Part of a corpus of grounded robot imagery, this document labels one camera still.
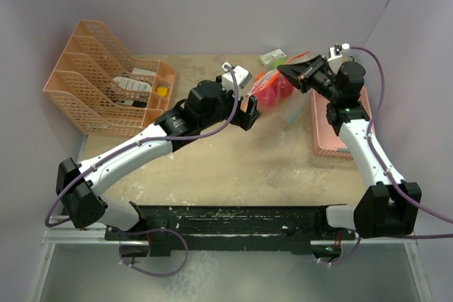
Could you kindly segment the zip bag of red apples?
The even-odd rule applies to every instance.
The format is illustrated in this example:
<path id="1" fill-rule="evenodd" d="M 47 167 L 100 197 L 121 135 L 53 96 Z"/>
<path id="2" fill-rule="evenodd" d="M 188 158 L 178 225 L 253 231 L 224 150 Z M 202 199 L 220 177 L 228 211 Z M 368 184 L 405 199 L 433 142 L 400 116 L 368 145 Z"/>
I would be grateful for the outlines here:
<path id="1" fill-rule="evenodd" d="M 307 60 L 310 51 L 297 54 L 287 58 L 284 64 L 303 62 Z M 305 95 L 310 99 L 310 93 L 301 93 L 297 90 L 278 70 L 277 67 L 262 72 L 255 77 L 254 83 L 246 97 L 254 95 L 258 99 L 258 110 L 263 115 L 276 113 L 278 115 L 281 107 L 295 95 Z"/>

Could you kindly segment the pink perforated plastic basket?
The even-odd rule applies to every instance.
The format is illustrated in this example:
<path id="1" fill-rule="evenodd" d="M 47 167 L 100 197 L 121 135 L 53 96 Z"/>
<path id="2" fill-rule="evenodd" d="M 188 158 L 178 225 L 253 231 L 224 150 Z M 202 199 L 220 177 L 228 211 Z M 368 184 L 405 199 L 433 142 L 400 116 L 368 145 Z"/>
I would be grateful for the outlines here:
<path id="1" fill-rule="evenodd" d="M 314 154 L 337 158 L 352 158 L 349 148 L 337 135 L 338 122 L 328 120 L 330 102 L 317 92 L 311 96 L 311 119 L 313 127 Z"/>

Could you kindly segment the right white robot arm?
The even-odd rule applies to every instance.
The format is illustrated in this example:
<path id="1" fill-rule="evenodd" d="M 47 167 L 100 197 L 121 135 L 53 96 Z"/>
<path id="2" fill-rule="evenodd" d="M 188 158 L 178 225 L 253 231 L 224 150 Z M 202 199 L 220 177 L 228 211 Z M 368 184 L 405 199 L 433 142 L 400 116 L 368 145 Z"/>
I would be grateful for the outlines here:
<path id="1" fill-rule="evenodd" d="M 371 117 L 360 94 L 366 71 L 354 61 L 333 71 L 317 56 L 307 62 L 280 65 L 277 70 L 300 92 L 310 90 L 324 97 L 326 119 L 347 146 L 362 176 L 365 192 L 355 207 L 331 205 L 315 221 L 315 232 L 331 239 L 340 228 L 362 238 L 404 237 L 412 234 L 418 215 L 421 189 L 392 166 L 371 128 Z"/>

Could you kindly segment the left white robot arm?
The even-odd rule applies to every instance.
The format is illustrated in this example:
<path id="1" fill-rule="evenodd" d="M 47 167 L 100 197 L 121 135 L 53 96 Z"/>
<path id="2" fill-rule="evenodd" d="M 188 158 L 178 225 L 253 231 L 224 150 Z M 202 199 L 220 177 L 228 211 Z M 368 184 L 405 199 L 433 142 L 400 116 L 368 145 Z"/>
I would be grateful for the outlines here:
<path id="1" fill-rule="evenodd" d="M 103 194 L 117 181 L 143 165 L 169 155 L 189 143 L 216 132 L 205 130 L 217 123 L 249 130 L 260 117 L 258 101 L 248 99 L 241 110 L 240 90 L 226 90 L 216 81 L 201 81 L 188 97 L 156 118 L 154 123 L 125 143 L 77 163 L 67 158 L 59 164 L 56 193 L 75 228 L 100 222 L 119 228 L 130 240 L 141 238 L 146 224 L 138 207 L 108 201 Z"/>

